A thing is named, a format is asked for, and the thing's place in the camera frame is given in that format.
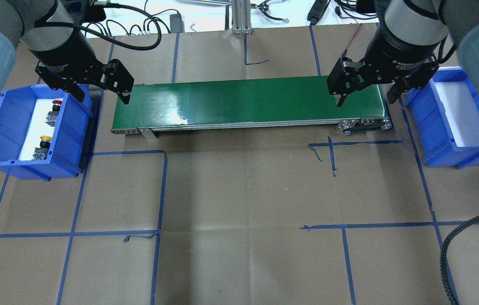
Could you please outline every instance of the metal bracket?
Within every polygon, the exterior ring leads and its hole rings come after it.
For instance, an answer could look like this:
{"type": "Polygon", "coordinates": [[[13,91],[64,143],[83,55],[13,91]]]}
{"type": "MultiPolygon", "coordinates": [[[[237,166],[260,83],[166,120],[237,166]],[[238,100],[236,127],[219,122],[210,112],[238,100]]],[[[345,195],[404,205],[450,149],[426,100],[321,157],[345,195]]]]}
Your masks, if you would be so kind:
{"type": "Polygon", "coordinates": [[[145,127],[145,128],[138,127],[138,130],[139,130],[139,133],[141,133],[146,140],[156,139],[156,135],[153,133],[151,128],[149,128],[149,127],[145,127]]]}
{"type": "Polygon", "coordinates": [[[232,0],[232,33],[253,33],[250,0],[232,0]]]}
{"type": "Polygon", "coordinates": [[[353,133],[365,133],[379,129],[388,130],[391,128],[392,122],[388,118],[352,118],[340,120],[337,130],[342,131],[344,135],[348,136],[353,133]]]}

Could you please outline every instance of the metal post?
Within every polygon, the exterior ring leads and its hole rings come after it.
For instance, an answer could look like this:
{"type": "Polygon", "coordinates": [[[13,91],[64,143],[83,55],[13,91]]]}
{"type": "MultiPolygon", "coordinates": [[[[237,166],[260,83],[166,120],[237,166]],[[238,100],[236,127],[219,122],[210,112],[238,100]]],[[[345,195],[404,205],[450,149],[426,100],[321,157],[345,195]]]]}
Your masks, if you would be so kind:
{"type": "Polygon", "coordinates": [[[250,0],[232,0],[233,33],[253,33],[250,0]]]}

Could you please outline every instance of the blue bin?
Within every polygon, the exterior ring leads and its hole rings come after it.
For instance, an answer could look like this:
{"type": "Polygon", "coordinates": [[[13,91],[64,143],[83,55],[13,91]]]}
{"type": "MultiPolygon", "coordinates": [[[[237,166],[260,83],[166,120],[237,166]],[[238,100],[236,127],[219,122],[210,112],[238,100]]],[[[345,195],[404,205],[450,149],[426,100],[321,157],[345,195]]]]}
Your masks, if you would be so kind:
{"type": "Polygon", "coordinates": [[[79,159],[89,119],[92,101],[89,86],[82,103],[62,90],[47,85],[32,85],[4,91],[0,99],[0,170],[20,179],[75,177],[81,172],[79,159]],[[19,154],[37,99],[63,98],[55,123],[55,132],[46,160],[19,161],[19,154]]]}
{"type": "Polygon", "coordinates": [[[479,165],[479,146],[459,147],[451,131],[445,107],[437,93],[437,82],[464,81],[479,113],[479,96],[469,77],[459,67],[443,68],[435,73],[423,89],[408,93],[406,106],[412,110],[415,125],[426,155],[422,162],[428,166],[457,166],[465,168],[479,165]]]}

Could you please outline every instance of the conveyor belt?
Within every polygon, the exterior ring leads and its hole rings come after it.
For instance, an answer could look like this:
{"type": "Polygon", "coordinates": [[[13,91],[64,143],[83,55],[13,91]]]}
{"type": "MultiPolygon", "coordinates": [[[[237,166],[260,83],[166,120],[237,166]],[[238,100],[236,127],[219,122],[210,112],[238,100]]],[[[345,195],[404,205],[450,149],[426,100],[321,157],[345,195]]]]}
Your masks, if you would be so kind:
{"type": "Polygon", "coordinates": [[[117,101],[112,133],[332,124],[388,118],[379,87],[355,92],[337,108],[326,77],[136,85],[117,101]]]}

